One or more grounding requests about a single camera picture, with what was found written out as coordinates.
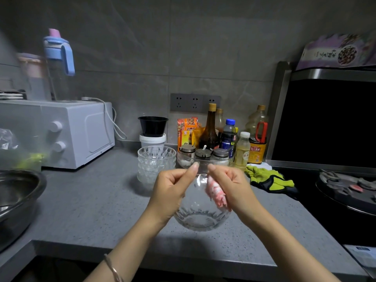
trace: countertop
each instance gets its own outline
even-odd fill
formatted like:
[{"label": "countertop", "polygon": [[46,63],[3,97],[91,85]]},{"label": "countertop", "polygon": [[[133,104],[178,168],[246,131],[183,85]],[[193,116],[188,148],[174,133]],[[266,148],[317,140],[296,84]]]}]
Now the countertop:
[{"label": "countertop", "polygon": [[[47,188],[35,220],[0,253],[0,281],[11,281],[35,256],[100,262],[145,209],[136,150],[115,147],[76,171],[45,170]],[[320,223],[283,194],[252,187],[259,201],[342,281],[368,275]],[[141,267],[255,281],[285,281],[261,241],[231,213],[215,230],[194,232],[172,218]]]}]

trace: wall socket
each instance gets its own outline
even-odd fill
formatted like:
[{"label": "wall socket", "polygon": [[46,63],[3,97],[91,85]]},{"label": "wall socket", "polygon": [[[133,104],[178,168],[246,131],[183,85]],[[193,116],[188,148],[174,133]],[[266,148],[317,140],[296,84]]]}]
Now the wall socket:
[{"label": "wall socket", "polygon": [[220,108],[221,96],[171,93],[170,110],[182,113],[207,113],[209,103]]}]

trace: blue handle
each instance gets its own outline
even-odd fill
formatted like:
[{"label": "blue handle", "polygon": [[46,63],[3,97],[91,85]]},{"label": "blue handle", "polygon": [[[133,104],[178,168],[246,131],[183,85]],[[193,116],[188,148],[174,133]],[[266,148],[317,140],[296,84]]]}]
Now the blue handle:
[{"label": "blue handle", "polygon": [[74,76],[76,72],[74,70],[73,51],[68,43],[61,45],[61,60],[63,61],[65,74]]}]

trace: pink bottle cap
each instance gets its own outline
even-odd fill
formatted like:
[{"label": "pink bottle cap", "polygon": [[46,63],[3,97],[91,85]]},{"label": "pink bottle cap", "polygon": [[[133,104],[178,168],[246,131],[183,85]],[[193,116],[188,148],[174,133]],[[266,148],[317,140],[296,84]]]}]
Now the pink bottle cap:
[{"label": "pink bottle cap", "polygon": [[50,36],[61,37],[59,30],[56,30],[54,28],[49,28],[49,31],[50,31]]}]

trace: microwave knob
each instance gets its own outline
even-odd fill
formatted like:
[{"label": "microwave knob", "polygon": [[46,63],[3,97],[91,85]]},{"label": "microwave knob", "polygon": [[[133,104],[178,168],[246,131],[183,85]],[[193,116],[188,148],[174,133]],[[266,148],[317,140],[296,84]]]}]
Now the microwave knob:
[{"label": "microwave knob", "polygon": [[53,133],[57,133],[57,132],[61,131],[62,128],[63,128],[63,125],[58,121],[50,122],[49,126],[48,126],[48,129]]},{"label": "microwave knob", "polygon": [[54,151],[56,151],[56,152],[61,152],[61,151],[63,151],[65,148],[66,148],[65,143],[63,143],[62,141],[55,142],[55,143],[52,145],[52,149],[53,149]]}]

